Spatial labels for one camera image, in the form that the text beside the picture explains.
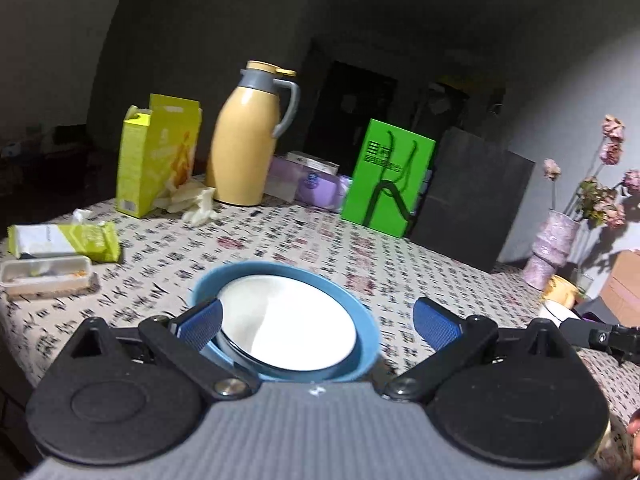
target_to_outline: thermos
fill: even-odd
[[[211,140],[206,184],[215,187],[219,202],[252,206],[262,192],[276,140],[291,124],[298,109],[300,90],[278,75],[295,76],[293,70],[249,61],[242,80],[220,110]],[[291,91],[289,107],[280,120],[277,89]]]

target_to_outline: barcode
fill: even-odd
[[[121,200],[120,207],[125,211],[131,211],[132,213],[136,212],[136,203],[131,200]]]

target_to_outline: gray handle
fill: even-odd
[[[286,81],[284,79],[276,78],[273,79],[273,84],[281,88],[288,88],[289,90],[291,90],[291,98],[289,99],[289,106],[287,107],[287,111],[284,112],[284,117],[278,124],[276,124],[276,127],[273,129],[273,138],[278,139],[290,126],[291,121],[293,120],[293,116],[298,111],[298,102],[300,101],[300,87],[293,81]]]

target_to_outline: gray ribbed surface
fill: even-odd
[[[450,446],[415,404],[381,399],[368,383],[266,383],[222,402],[177,449],[142,464],[87,469],[47,460],[30,480],[594,480],[583,462],[517,471]]]

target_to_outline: yellow box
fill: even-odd
[[[200,103],[151,94],[149,110],[127,114],[122,127],[116,209],[141,218],[154,200],[193,173]]]

